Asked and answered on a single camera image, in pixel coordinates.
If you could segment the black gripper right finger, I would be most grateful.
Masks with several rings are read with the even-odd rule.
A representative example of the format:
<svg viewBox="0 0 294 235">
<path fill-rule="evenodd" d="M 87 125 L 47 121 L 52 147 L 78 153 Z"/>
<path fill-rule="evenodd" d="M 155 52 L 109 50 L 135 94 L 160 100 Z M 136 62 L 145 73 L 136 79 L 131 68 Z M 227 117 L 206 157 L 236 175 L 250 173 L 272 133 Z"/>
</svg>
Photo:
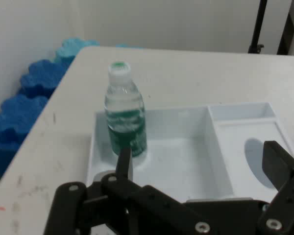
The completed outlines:
<svg viewBox="0 0 294 235">
<path fill-rule="evenodd" d="M 258 220 L 262 235 L 294 235 L 294 158 L 276 141 L 265 141 L 262 169 L 276 196 Z"/>
</svg>

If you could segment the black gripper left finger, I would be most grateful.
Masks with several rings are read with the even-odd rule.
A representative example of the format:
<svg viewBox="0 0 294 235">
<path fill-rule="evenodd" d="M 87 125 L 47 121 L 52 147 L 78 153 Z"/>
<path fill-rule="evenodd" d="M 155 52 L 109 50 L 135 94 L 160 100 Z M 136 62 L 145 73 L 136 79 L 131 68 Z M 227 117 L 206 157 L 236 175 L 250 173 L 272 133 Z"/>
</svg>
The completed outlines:
<svg viewBox="0 0 294 235">
<path fill-rule="evenodd" d="M 44 234 L 88 235 L 105 224 L 119 235 L 216 235 L 215 222 L 161 191 L 131 180 L 130 148 L 120 151 L 116 170 L 89 187 L 60 185 L 54 195 Z"/>
</svg>

